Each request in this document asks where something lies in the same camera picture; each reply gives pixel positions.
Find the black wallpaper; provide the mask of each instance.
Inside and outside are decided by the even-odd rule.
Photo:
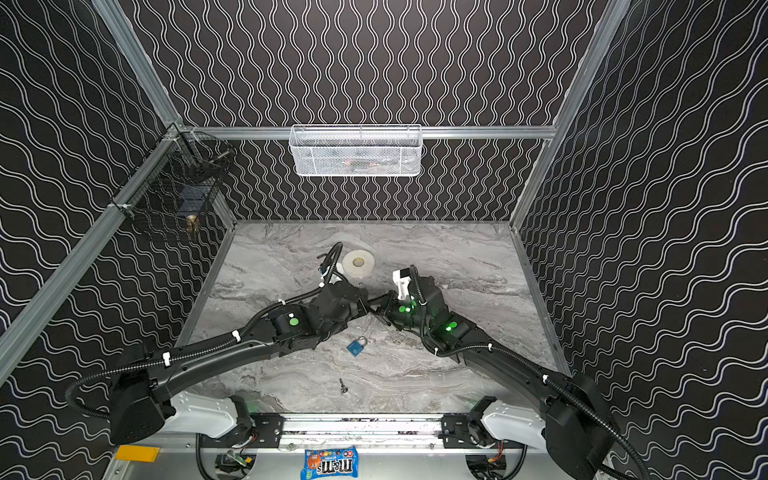
[[[121,0],[184,123],[554,123],[605,0]]]
[[[87,0],[0,2],[0,333],[164,132]]]
[[[152,243],[127,223],[115,234],[0,388],[0,478],[102,477],[109,425],[69,408],[65,389],[128,345],[173,346],[223,239],[210,218],[199,243]],[[107,404],[105,382],[83,390],[88,405]]]
[[[0,332],[163,133],[90,1],[0,2]],[[2,480],[101,478],[107,425],[67,408],[64,390],[127,345],[173,343],[223,236],[207,229],[193,245],[125,226],[111,239],[0,386]],[[104,405],[104,385],[83,397]]]
[[[233,143],[222,191],[241,220],[506,221],[542,141],[425,141],[417,177],[300,177],[287,142]]]
[[[655,478],[768,475],[766,13],[633,2],[521,230]]]

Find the marble tabletop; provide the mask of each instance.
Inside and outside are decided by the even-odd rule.
[[[242,223],[191,341],[236,329],[265,305],[314,288],[316,257],[336,241],[344,242],[342,257],[354,249],[375,257],[362,279],[371,296],[394,289],[392,271],[414,263],[435,277],[452,310],[554,369],[508,226],[494,223]],[[346,347],[359,336],[368,344],[355,357]],[[416,336],[372,315],[315,350],[255,362],[192,390],[240,395],[252,411],[274,412],[465,412],[484,395],[526,405],[518,392],[431,355]]]

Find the candy bag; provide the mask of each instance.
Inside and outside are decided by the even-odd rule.
[[[357,476],[357,450],[355,447],[333,450],[305,450],[301,480],[337,476]]]

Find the white tape roll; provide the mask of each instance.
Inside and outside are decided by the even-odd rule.
[[[369,251],[352,250],[344,256],[341,264],[344,267],[344,275],[359,279],[369,275],[373,271],[376,262]]]

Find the wire mesh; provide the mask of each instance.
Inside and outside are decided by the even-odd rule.
[[[422,170],[421,125],[293,125],[288,145],[305,177],[414,177]]]
[[[134,232],[153,241],[199,239],[221,180],[235,155],[226,141],[207,134],[186,133],[166,153],[131,202],[121,208]]]

